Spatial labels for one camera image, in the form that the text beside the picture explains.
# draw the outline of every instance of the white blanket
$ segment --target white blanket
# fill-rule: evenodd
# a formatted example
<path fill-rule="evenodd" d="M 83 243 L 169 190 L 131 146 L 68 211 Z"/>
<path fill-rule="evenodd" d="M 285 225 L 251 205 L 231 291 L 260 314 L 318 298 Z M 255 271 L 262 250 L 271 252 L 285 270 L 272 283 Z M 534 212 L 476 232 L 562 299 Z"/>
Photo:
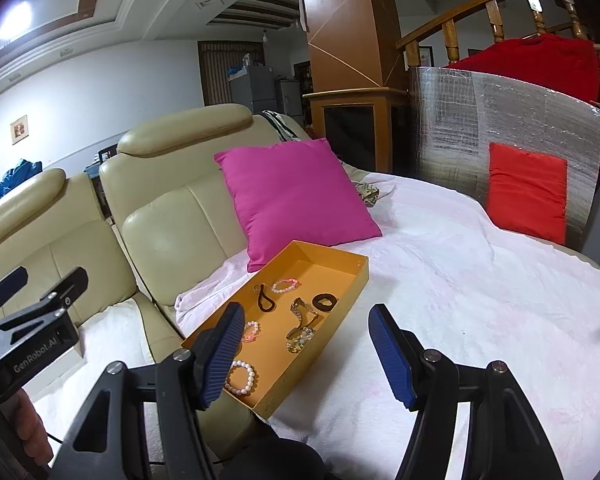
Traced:
<path fill-rule="evenodd" d="M 394 399 L 368 336 L 368 311 L 385 303 L 425 348 L 459 364 L 509 365 L 551 442 L 564 478 L 600 469 L 600 271 L 575 256 L 495 227 L 454 191 L 396 176 L 370 209 L 382 238 L 340 248 L 369 257 L 370 279 L 310 371 L 269 419 L 302 440 L 337 476 L 393 479 L 415 414 Z M 249 276 L 246 254 L 190 291 L 184 333 Z M 468 405 L 460 404 L 447 478 L 462 471 Z"/>
<path fill-rule="evenodd" d="M 79 332 L 84 352 L 82 366 L 57 378 L 34 402 L 46 432 L 60 440 L 64 439 L 75 415 L 110 362 L 122 361 L 128 368 L 154 363 L 134 300 L 123 301 L 95 314 L 80 326 Z M 157 430 L 157 421 L 152 424 L 148 421 L 147 427 Z M 150 431 L 147 435 L 150 455 L 152 443 L 157 441 L 159 445 L 156 434 Z M 50 442 L 55 456 L 60 445 Z"/>

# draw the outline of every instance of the gray refrigerator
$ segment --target gray refrigerator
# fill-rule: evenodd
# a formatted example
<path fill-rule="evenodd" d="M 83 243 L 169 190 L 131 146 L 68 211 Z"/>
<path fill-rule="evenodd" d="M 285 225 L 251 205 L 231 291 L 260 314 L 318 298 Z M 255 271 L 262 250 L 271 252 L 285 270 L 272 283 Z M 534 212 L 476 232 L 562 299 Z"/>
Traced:
<path fill-rule="evenodd" d="M 278 112 L 288 115 L 304 128 L 304 114 L 300 97 L 300 82 L 295 79 L 276 81 Z"/>
<path fill-rule="evenodd" d="M 232 102 L 246 106 L 251 113 L 278 110 L 273 70 L 269 66 L 249 65 L 229 76 Z"/>

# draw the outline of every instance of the sofa headrest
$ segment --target sofa headrest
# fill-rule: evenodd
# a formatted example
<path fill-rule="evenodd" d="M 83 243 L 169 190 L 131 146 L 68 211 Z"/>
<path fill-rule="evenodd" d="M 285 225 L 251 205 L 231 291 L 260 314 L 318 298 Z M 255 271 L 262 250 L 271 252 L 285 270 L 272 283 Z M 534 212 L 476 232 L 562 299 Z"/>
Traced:
<path fill-rule="evenodd" d="M 184 110 L 129 130 L 118 143 L 118 152 L 143 156 L 162 153 L 213 137 L 232 134 L 253 123 L 242 105 L 224 104 Z"/>
<path fill-rule="evenodd" d="M 46 170 L 0 199 L 0 242 L 48 208 L 62 191 L 64 170 Z"/>

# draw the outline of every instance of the picture frame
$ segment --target picture frame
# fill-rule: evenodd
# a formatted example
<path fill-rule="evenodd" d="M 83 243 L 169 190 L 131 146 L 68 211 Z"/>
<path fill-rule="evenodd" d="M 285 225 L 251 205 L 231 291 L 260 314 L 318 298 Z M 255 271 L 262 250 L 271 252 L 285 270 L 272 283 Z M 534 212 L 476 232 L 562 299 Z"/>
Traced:
<path fill-rule="evenodd" d="M 10 125 L 11 129 L 11 144 L 16 144 L 22 139 L 29 137 L 29 124 L 27 123 L 27 116 L 23 115 L 17 121 L 13 121 Z"/>
<path fill-rule="evenodd" d="M 433 62 L 433 47 L 420 47 L 420 66 L 435 66 Z"/>

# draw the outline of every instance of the wooden baluster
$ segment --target wooden baluster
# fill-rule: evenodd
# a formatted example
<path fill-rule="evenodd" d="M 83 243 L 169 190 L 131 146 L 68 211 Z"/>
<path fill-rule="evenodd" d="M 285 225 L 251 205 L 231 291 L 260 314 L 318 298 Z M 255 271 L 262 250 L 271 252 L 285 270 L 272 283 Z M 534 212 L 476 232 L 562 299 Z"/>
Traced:
<path fill-rule="evenodd" d="M 534 16 L 534 21 L 536 22 L 536 30 L 538 34 L 544 34 L 546 29 L 544 28 L 544 18 L 542 17 L 542 5 L 540 5 L 540 0 L 527 0 L 529 2 L 529 7 L 531 7 L 531 13 Z"/>
<path fill-rule="evenodd" d="M 578 14 L 576 13 L 576 7 L 573 0 L 562 0 L 564 2 L 564 6 L 567 8 L 567 12 L 569 13 L 569 17 L 571 19 L 571 30 L 573 31 L 573 37 L 579 38 L 580 40 L 586 40 L 587 35 L 582 31 L 582 26 L 580 25 L 580 19 Z"/>
<path fill-rule="evenodd" d="M 460 60 L 460 51 L 458 50 L 458 34 L 456 33 L 456 24 L 454 20 L 448 20 L 442 24 L 442 35 L 445 38 L 446 56 L 449 63 L 455 63 Z"/>
<path fill-rule="evenodd" d="M 487 14 L 489 15 L 489 21 L 491 22 L 491 31 L 493 33 L 493 41 L 499 43 L 504 40 L 504 31 L 502 30 L 502 16 L 500 15 L 500 8 L 496 0 L 491 0 L 486 3 Z"/>
<path fill-rule="evenodd" d="M 407 53 L 407 65 L 420 66 L 420 44 L 417 41 L 411 41 L 404 46 Z"/>

